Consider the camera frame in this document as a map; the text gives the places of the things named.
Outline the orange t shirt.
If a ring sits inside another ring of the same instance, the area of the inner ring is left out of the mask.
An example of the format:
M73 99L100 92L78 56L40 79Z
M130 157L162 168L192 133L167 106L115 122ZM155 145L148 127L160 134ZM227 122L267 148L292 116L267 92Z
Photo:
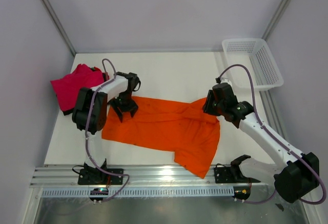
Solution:
M174 162L194 175L205 178L220 140L220 123L205 114L205 98L191 103L133 98L138 104L134 116L119 120L113 109L107 115L102 139L174 153Z

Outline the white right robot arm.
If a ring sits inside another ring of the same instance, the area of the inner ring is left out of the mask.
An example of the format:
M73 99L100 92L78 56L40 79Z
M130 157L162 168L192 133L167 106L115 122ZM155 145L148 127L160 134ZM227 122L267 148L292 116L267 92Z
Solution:
M303 200L303 196L321 187L322 198L312 204L325 201L326 188L319 176L318 157L312 152L304 154L283 139L260 118L255 103L238 101L229 83L213 86L202 109L206 114L222 116L232 123L273 160L273 164L266 164L242 155L230 163L231 179L242 181L250 177L273 184L275 192L289 203Z

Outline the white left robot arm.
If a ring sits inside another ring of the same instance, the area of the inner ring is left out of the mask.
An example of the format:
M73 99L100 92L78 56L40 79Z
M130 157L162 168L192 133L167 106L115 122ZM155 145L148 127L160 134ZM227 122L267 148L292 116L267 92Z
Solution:
M72 121L84 132L86 160L84 170L96 184L106 181L108 175L122 177L122 173L111 173L107 170L107 160L103 155L101 136L107 120L107 107L114 110L120 122L123 114L131 117L138 110L132 99L132 93L139 90L141 81L135 73L117 72L114 77L103 84L92 88L81 88L72 113Z

